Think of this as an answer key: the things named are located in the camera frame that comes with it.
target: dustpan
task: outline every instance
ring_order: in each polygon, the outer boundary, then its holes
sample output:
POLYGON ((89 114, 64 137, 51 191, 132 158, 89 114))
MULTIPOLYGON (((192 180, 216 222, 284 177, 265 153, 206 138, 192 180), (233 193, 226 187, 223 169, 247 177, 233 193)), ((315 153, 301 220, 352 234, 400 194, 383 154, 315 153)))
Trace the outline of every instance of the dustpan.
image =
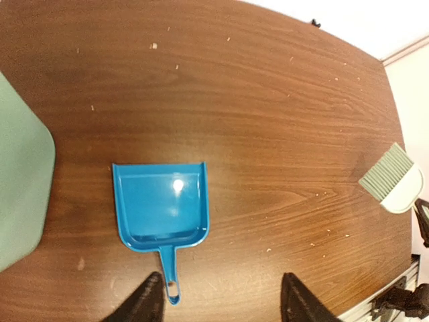
POLYGON ((208 235, 206 164, 113 165, 119 235, 135 252, 159 252, 168 300, 180 301, 176 250, 208 235))

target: black object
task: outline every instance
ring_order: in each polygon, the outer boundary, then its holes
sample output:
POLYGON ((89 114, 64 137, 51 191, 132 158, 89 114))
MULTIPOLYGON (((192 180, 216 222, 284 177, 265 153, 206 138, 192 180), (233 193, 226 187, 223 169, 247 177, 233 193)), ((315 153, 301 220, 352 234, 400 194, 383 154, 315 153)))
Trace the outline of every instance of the black object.
POLYGON ((418 220, 420 235, 424 240, 424 247, 429 248, 429 203, 422 199, 417 199, 414 203, 414 212, 418 220))
POLYGON ((405 312, 406 317, 424 319, 429 316, 429 284, 421 284, 412 292, 405 289, 405 283, 404 276, 374 299, 371 310, 373 321, 392 309, 405 312))
POLYGON ((315 19, 313 19, 313 20, 311 21, 311 24, 312 24, 313 26, 317 27, 317 28, 322 27, 322 25, 321 25, 320 23, 317 23, 317 21, 316 21, 315 19))
POLYGON ((282 280, 282 322, 341 322, 293 273, 282 280))
POLYGON ((164 281, 153 272, 115 312, 102 322, 162 322, 164 316, 164 281))

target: wooden table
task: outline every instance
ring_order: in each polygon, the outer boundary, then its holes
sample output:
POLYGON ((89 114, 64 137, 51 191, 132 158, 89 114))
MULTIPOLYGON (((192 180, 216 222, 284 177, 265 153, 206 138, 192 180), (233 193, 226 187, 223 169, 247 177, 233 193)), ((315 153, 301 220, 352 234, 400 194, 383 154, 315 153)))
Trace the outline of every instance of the wooden table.
POLYGON ((0 274, 2 321, 98 321, 161 269, 119 239, 112 162, 208 164, 210 234, 178 252, 167 322, 280 321, 289 271, 339 314, 409 267, 410 216, 357 184, 402 144, 376 59, 223 0, 3 0, 0 30, 0 69, 57 149, 42 241, 0 274))

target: brush bristles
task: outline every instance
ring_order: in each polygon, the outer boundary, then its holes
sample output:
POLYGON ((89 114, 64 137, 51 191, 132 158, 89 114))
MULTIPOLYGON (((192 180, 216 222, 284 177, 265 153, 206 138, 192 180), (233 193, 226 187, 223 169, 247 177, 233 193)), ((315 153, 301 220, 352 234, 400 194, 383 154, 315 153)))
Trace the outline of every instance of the brush bristles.
POLYGON ((382 201, 413 164, 401 147, 394 143, 379 162, 359 180, 359 184, 378 201, 382 201))

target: white wall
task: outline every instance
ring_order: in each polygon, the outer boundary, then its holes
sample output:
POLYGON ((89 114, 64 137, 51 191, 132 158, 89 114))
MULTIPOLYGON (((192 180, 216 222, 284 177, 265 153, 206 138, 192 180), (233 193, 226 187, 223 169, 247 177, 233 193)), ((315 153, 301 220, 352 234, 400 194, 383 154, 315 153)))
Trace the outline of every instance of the white wall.
MULTIPOLYGON (((386 66, 407 153, 426 177, 422 198, 429 201, 429 45, 386 66)), ((421 254, 419 283, 429 282, 429 249, 413 215, 412 252, 421 254)))
POLYGON ((428 0, 244 0, 309 22, 384 59, 429 34, 428 0))

